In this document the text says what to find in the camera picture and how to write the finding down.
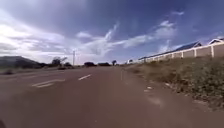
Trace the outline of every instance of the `road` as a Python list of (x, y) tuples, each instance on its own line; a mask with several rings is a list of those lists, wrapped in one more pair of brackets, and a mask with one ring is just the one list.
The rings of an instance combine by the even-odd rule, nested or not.
[(223, 128), (224, 113), (118, 67), (0, 76), (7, 128)]

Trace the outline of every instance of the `utility pole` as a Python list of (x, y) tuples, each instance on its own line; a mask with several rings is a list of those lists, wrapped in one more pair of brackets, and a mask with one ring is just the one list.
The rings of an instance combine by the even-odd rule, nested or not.
[(73, 51), (73, 66), (75, 66), (75, 50)]

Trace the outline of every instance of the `bush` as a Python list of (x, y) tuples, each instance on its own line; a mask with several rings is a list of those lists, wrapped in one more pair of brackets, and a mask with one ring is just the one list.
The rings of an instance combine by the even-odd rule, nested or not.
[(147, 79), (173, 84), (176, 92), (190, 93), (213, 108), (224, 108), (224, 59), (188, 58), (137, 64), (126, 69)]
[(58, 70), (66, 70), (65, 67), (58, 67)]
[(94, 67), (96, 65), (93, 62), (85, 62), (84, 66), (86, 66), (86, 67)]
[(110, 66), (110, 64), (109, 63), (98, 63), (98, 66)]
[(3, 72), (3, 75), (12, 75), (14, 74), (12, 70), (8, 69), (6, 71)]

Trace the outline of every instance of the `hill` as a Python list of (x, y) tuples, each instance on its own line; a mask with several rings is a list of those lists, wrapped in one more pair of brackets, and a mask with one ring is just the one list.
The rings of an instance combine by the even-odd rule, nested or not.
[(0, 57), (0, 68), (35, 68), (38, 62), (21, 56)]

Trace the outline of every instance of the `white cloud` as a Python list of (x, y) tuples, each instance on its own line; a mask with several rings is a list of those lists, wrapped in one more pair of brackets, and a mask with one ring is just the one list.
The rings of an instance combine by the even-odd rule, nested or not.
[(173, 11), (171, 14), (173, 15), (178, 15), (178, 16), (182, 16), (185, 14), (185, 12), (177, 12), (177, 11)]
[(223, 38), (224, 38), (223, 35), (217, 36), (217, 39), (223, 39)]
[(122, 43), (124, 44), (124, 48), (129, 48), (129, 47), (134, 47), (143, 43), (147, 43), (151, 40), (153, 40), (153, 37), (151, 37), (150, 35), (141, 35), (141, 36), (130, 38), (128, 40), (124, 40), (122, 41)]
[(170, 50), (169, 48), (170, 48), (170, 40), (167, 40), (165, 44), (159, 46), (158, 53), (167, 52)]
[[(105, 36), (93, 36), (87, 32), (79, 32), (74, 39), (68, 39), (63, 35), (24, 24), (1, 10), (0, 17), (4, 17), (0, 19), (0, 45), (8, 44), (13, 47), (0, 49), (0, 52), (4, 53), (1, 55), (21, 55), (44, 62), (50, 62), (54, 56), (67, 56), (72, 62), (73, 50), (76, 51), (76, 63), (78, 64), (83, 64), (85, 61), (103, 61), (106, 59), (106, 54), (117, 46), (135, 47), (159, 39), (171, 39), (176, 34), (174, 24), (164, 21), (149, 34), (112, 41), (119, 28), (119, 23), (116, 23)], [(81, 38), (91, 38), (92, 41), (82, 43)]]
[(114, 36), (114, 34), (116, 33), (118, 27), (119, 27), (119, 23), (117, 22), (117, 23), (114, 25), (114, 27), (113, 27), (111, 30), (108, 31), (108, 33), (105, 35), (105, 39), (106, 39), (107, 41), (110, 41), (110, 40), (113, 38), (113, 36)]
[(174, 24), (170, 23), (168, 20), (163, 21), (162, 23), (160, 23), (160, 26), (162, 27), (172, 27)]
[(155, 31), (155, 38), (157, 39), (170, 39), (176, 35), (176, 29), (162, 27)]
[(93, 36), (90, 35), (87, 32), (79, 32), (79, 33), (76, 34), (76, 37), (78, 37), (78, 38), (92, 38)]

